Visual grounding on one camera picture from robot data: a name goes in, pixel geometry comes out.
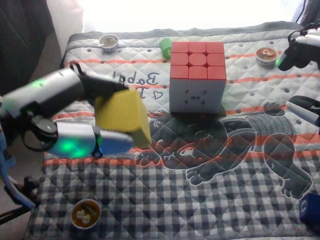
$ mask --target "checkered fabric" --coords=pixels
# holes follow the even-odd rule
[[[101,159],[46,154],[41,204],[32,211],[25,239],[316,239],[299,220],[299,199],[320,193],[320,137],[285,102],[294,95],[320,100],[317,65],[281,72],[257,65],[254,54],[263,46],[282,51],[298,28],[276,22],[121,33],[119,49],[109,54],[97,47],[102,33],[71,37],[64,65],[78,61],[88,74],[115,81],[126,76],[149,111],[152,145]],[[168,113],[170,63],[159,49],[164,36],[224,42],[225,116]],[[86,101],[53,119],[95,122]],[[71,211],[87,198],[102,211],[98,224],[83,231],[73,227]]]

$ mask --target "red tile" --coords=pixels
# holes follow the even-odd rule
[[[171,65],[188,65],[189,57],[186,53],[174,52],[171,54]]]
[[[224,66],[209,66],[208,79],[210,80],[226,80],[226,67]]]
[[[207,68],[204,66],[189,67],[189,79],[207,79]]]
[[[172,79],[188,79],[189,77],[188,66],[175,66],[170,68],[170,78]]]
[[[173,41],[171,46],[172,53],[187,53],[189,44],[187,41]]]
[[[206,43],[203,41],[190,41],[189,42],[189,52],[194,54],[205,54],[206,53]]]
[[[221,41],[207,42],[206,43],[206,52],[208,54],[223,54],[225,52],[224,43]]]
[[[223,53],[210,53],[207,58],[209,66],[225,66],[225,55]]]
[[[192,53],[189,56],[189,63],[191,66],[206,66],[207,56],[203,53]]]

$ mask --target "large red and white cube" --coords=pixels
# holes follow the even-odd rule
[[[226,81],[223,42],[172,42],[170,112],[218,113]]]

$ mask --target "blue cube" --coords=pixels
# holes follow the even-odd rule
[[[320,195],[309,192],[299,203],[300,220],[306,224],[320,224]]]

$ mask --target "small bowl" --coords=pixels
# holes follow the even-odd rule
[[[101,48],[107,52],[112,52],[118,48],[119,38],[114,34],[106,34],[100,37],[99,44],[104,44],[104,46],[101,46]]]
[[[90,203],[90,204],[93,204],[95,205],[95,208],[96,209],[99,209],[99,214],[98,214],[98,217],[96,219],[96,221],[94,223],[92,223],[91,225],[89,225],[88,227],[82,227],[82,226],[79,226],[75,223],[74,221],[74,218],[77,218],[77,213],[74,211],[77,209],[77,207],[81,204],[84,204],[84,203]],[[77,229],[82,229],[82,230],[88,230],[88,229],[91,229],[93,228],[100,220],[100,216],[101,216],[101,207],[99,205],[99,203],[97,203],[97,201],[93,200],[93,199],[83,199],[83,200],[80,200],[78,201],[72,208],[72,211],[71,211],[71,222],[73,224],[73,226],[75,226]]]
[[[270,60],[266,60],[266,59],[262,59],[258,56],[258,52],[261,51],[261,50],[269,50],[273,53],[275,53],[275,57],[273,59],[270,59]],[[263,66],[274,66],[276,64],[276,61],[277,61],[277,58],[278,58],[278,53],[276,50],[274,50],[273,48],[271,47],[261,47],[259,48],[256,52],[255,52],[255,59],[256,61],[260,64],[260,65],[263,65]]]

